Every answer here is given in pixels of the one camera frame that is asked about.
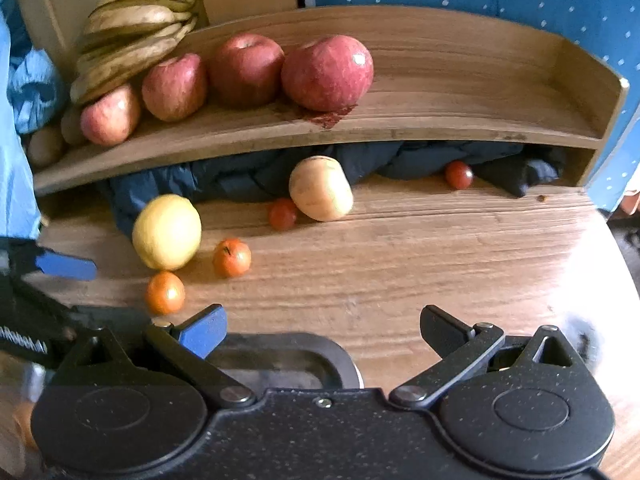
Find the brown kiwi on shelf left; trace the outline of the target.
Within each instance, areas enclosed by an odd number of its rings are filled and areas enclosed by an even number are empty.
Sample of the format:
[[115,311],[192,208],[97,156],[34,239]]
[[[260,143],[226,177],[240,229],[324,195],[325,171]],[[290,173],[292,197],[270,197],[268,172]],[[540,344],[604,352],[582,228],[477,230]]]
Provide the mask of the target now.
[[29,163],[37,168],[46,168],[58,162],[65,152],[65,141],[60,128],[47,126],[36,131],[27,148]]

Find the yellow-green pear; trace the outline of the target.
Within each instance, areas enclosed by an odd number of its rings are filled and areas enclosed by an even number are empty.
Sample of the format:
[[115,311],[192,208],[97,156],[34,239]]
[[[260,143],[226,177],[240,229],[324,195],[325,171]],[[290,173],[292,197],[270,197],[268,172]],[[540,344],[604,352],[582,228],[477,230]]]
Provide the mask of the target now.
[[38,451],[38,445],[32,435],[32,412],[34,411],[35,403],[30,401],[23,401],[14,408],[13,420],[17,437],[21,442],[30,448],[31,450]]

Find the small orange mandarin back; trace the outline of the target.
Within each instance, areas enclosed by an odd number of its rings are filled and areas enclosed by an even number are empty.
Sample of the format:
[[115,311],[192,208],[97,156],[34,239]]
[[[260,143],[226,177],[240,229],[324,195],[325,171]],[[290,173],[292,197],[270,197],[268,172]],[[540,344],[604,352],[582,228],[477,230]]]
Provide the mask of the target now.
[[215,248],[213,266],[221,278],[239,278],[252,265],[250,246],[239,238],[226,238]]

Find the blue plastic bag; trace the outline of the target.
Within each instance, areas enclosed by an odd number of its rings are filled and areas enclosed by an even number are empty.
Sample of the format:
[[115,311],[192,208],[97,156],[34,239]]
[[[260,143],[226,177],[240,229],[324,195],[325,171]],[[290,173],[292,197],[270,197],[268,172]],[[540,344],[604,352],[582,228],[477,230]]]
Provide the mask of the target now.
[[33,133],[50,122],[68,100],[65,82],[47,52],[31,48],[10,57],[8,90],[18,134]]

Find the brown kiwi on shelf right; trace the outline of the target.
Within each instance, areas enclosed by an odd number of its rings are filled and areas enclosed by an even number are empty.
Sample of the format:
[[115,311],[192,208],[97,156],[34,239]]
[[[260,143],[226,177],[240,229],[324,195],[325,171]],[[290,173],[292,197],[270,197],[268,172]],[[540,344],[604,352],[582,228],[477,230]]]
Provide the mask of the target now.
[[80,128],[80,114],[79,108],[71,106],[61,117],[61,134],[69,146],[81,146],[88,142]]

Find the red cherry tomato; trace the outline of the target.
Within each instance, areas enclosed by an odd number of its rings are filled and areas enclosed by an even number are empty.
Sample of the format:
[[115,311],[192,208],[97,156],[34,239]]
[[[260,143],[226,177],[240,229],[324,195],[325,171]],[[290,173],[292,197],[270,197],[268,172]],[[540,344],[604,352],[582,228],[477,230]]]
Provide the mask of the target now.
[[287,231],[297,223],[298,209],[289,197],[277,198],[269,207],[268,220],[276,231]]
[[471,167],[461,160],[454,160],[445,168],[445,180],[454,190],[469,188],[473,179],[474,174]]

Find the pale beige apple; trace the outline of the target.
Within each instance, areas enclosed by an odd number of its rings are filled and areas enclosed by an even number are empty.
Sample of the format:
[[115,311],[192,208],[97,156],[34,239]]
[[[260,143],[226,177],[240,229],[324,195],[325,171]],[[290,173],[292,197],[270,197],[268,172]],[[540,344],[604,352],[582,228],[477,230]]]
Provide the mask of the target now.
[[328,156],[299,162],[288,180],[288,192],[297,208],[321,222],[341,219],[354,206],[354,196],[341,164]]

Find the large yellow lemon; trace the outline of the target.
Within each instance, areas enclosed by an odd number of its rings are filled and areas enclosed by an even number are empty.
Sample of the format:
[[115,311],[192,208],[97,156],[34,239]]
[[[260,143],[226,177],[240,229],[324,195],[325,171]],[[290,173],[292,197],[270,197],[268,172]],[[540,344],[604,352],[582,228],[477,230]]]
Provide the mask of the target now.
[[201,217],[187,198],[166,194],[151,200],[132,230],[132,244],[141,261],[152,270],[183,268],[198,252]]

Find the red apple rightmost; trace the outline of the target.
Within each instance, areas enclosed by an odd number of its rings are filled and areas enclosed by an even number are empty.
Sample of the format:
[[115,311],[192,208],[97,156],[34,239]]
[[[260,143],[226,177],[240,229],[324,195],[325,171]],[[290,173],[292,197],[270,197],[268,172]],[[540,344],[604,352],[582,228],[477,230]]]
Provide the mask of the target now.
[[292,50],[282,67],[285,94],[315,112],[351,107],[368,92],[374,77],[373,58],[358,39],[335,35]]

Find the small orange mandarin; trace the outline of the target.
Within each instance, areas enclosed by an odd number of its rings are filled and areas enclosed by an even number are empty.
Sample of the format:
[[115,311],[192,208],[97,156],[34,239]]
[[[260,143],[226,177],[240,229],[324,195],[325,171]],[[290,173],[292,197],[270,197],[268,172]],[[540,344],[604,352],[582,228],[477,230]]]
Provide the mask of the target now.
[[250,246],[239,238],[226,238],[215,248],[213,266],[221,278],[239,278],[252,265]]
[[183,281],[172,272],[158,272],[146,286],[145,302],[154,316],[177,313],[186,303],[186,288]]

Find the brown kiwi on shelf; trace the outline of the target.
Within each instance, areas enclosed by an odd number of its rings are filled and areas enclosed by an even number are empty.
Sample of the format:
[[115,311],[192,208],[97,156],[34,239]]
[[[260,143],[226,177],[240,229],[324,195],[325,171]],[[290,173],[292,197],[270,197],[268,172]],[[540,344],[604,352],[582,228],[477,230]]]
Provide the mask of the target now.
[[88,142],[80,128],[80,114],[79,108],[71,106],[61,117],[61,134],[69,146],[81,146]]
[[58,162],[65,152],[65,141],[60,128],[47,126],[36,131],[27,148],[29,163],[37,168],[46,168]]

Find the dark blue crumpled cloth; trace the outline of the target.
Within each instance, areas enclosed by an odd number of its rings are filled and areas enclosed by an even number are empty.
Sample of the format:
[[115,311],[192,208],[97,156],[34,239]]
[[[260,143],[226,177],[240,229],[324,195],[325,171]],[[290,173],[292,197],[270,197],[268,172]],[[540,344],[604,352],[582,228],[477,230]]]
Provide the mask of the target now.
[[153,198],[176,194],[193,203],[232,200],[271,202],[288,195],[294,167],[311,156],[336,159],[354,185],[371,174],[416,180],[460,160],[477,177],[515,197],[562,177],[566,153],[557,146],[483,141],[394,141],[281,148],[183,162],[125,174],[100,184],[116,226],[132,234],[137,216]]

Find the pale red apple leftmost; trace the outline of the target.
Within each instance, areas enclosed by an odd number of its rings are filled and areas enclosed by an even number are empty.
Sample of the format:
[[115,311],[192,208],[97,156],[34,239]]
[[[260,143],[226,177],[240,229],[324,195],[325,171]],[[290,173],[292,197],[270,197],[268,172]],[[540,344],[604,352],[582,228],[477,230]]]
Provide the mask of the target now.
[[108,148],[132,135],[141,113],[134,87],[123,84],[84,108],[80,114],[80,130],[88,141]]

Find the small orange mandarin front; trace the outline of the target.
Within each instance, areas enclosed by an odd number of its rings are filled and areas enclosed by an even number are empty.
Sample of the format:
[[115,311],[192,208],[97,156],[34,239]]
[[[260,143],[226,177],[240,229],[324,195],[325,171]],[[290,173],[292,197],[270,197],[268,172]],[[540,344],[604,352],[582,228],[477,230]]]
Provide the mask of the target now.
[[145,302],[154,316],[177,313],[186,303],[186,288],[183,281],[172,272],[158,272],[146,286]]

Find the metal baking tray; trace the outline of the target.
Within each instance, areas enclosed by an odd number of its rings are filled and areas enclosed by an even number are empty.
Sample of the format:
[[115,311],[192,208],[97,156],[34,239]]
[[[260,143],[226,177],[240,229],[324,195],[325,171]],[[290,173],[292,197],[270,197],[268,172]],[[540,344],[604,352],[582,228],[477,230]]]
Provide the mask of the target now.
[[[268,388],[358,389],[363,379],[348,353],[329,338],[307,333],[230,334],[206,361],[261,396]],[[14,411],[38,399],[50,374],[34,364],[1,355],[1,472],[33,479],[39,454],[18,435]]]

